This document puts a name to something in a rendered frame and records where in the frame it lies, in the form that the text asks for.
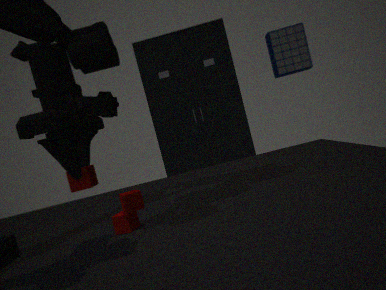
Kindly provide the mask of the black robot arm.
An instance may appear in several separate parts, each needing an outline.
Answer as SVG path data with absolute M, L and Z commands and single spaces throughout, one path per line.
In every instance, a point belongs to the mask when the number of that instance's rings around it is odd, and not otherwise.
M 104 21 L 71 30 L 43 0 L 0 0 L 0 29 L 37 41 L 29 45 L 18 41 L 10 53 L 29 61 L 35 84 L 53 77 L 73 77 L 69 61 L 84 74 L 120 66 L 117 48 Z M 92 116 L 117 117 L 119 103 L 111 92 L 100 91 L 97 97 L 78 92 L 76 96 L 73 89 L 68 89 L 66 95 L 75 121 L 82 120 L 82 116 L 86 116 L 85 120 Z

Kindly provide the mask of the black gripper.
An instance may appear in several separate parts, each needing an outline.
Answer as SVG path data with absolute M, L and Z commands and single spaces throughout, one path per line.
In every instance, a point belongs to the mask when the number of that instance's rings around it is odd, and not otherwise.
M 20 117 L 16 129 L 19 139 L 31 139 L 45 133 L 46 139 L 38 140 L 75 179 L 82 178 L 82 167 L 90 166 L 90 145 L 98 130 L 104 129 L 99 116 L 75 121 L 69 113 L 66 95 L 73 89 L 76 96 L 82 92 L 75 78 L 53 77 L 35 84 L 34 98 L 39 98 L 43 112 Z

